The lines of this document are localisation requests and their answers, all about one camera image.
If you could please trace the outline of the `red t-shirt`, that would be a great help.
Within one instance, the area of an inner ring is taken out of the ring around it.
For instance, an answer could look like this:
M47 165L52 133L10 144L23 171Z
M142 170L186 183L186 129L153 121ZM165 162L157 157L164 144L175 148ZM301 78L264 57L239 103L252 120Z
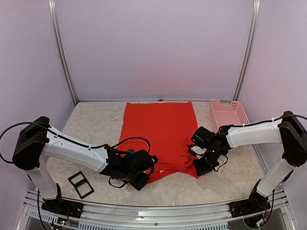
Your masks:
M150 183L177 172L198 179L193 165L196 158L188 152L197 128L191 102L128 103L118 150L150 150L150 154L157 157Z

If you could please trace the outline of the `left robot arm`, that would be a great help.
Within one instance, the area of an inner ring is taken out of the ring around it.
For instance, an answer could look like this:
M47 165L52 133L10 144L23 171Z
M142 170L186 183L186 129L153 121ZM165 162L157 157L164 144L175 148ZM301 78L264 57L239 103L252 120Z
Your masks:
M52 127L49 118L41 116L33 122L20 122L6 128L1 136L17 127L25 126L19 133L12 160L1 159L24 170L38 189L43 203L38 210L45 210L69 218L80 218L84 204L62 198L56 183L42 157L52 157L91 169L109 180L119 180L121 187L130 184L140 191L148 184L158 159L149 150L122 151L117 145L92 145L72 138Z

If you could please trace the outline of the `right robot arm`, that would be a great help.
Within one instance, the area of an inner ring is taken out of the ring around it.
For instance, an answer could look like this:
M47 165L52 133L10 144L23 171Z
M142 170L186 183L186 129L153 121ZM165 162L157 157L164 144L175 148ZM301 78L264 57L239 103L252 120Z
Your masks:
M249 197L230 203L232 217L240 217L270 209L269 195L285 182L295 168L307 161L307 131L300 123L302 115L285 111L282 116L247 125L225 125L217 133L199 127L191 137L188 151L196 159L193 165L198 176L217 171L218 159L229 150L247 145L282 144L281 159L257 181Z

